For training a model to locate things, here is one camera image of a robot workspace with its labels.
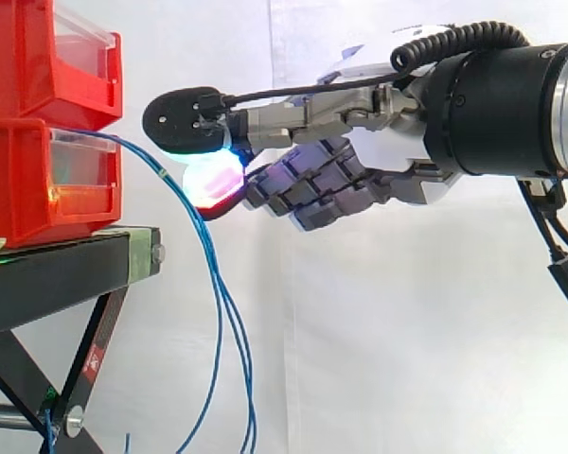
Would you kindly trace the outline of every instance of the pink glowing object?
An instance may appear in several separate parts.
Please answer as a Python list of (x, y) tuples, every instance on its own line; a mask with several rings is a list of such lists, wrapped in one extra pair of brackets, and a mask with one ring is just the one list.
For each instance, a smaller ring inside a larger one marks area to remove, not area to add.
[(183, 191), (196, 208), (212, 208), (244, 185), (244, 168), (228, 149), (188, 155), (184, 162)]

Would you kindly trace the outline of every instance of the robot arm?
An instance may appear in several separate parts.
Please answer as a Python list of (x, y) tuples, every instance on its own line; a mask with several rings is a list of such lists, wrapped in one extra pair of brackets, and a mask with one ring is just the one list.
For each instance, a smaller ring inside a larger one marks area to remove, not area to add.
[[(165, 94), (144, 129), (165, 151), (226, 147), (245, 166), (266, 148), (294, 146), (246, 175), (235, 201), (293, 214), (304, 230), (391, 198), (432, 202), (462, 174), (568, 178), (568, 44), (527, 46), (496, 23), (392, 37), (355, 49), (312, 91), (282, 102), (234, 110), (233, 97), (212, 88)], [(378, 61), (383, 53), (390, 62)], [(404, 61), (414, 65), (400, 71)]]

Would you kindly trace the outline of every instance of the black coiled cable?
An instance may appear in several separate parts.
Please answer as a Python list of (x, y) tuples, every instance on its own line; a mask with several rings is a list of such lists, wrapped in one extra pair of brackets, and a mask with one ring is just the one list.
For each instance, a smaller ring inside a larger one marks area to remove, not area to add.
[(425, 64), (436, 63), (472, 50), (508, 49), (526, 45), (529, 45), (528, 40), (522, 32), (508, 24), (480, 22), (468, 26), (453, 26), (442, 33), (411, 41), (395, 49), (391, 54), (391, 64), (396, 73), (343, 83), (280, 88), (242, 96), (223, 96), (217, 104), (231, 108), (243, 102), (269, 97), (312, 95), (380, 85), (404, 79)]
[(435, 35), (401, 45), (391, 54), (391, 65), (399, 73), (410, 72), (474, 50), (509, 49), (527, 46), (528, 40), (514, 26), (501, 22), (480, 22), (453, 26)]

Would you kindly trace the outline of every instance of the robotic finger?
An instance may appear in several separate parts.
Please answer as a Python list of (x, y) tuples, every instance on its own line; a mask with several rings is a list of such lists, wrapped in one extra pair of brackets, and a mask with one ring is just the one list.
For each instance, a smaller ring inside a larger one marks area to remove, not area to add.
[(415, 161), (404, 172), (366, 168), (349, 139), (330, 138), (299, 145), (248, 178), (245, 201), (274, 215), (292, 215), (305, 231), (390, 199), (426, 204), (441, 196), (459, 175), (429, 161)]

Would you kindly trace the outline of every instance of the warning sticker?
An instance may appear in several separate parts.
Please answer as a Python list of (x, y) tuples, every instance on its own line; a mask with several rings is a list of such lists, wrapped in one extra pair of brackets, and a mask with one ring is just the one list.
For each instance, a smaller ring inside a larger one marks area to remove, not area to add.
[(93, 344), (88, 352), (86, 361), (84, 361), (84, 367), (82, 368), (82, 373), (86, 376), (86, 378), (88, 378), (88, 381), (90, 381), (91, 384), (94, 384), (95, 380), (97, 380), (98, 371), (101, 368), (104, 356), (105, 350), (97, 347), (96, 344)]

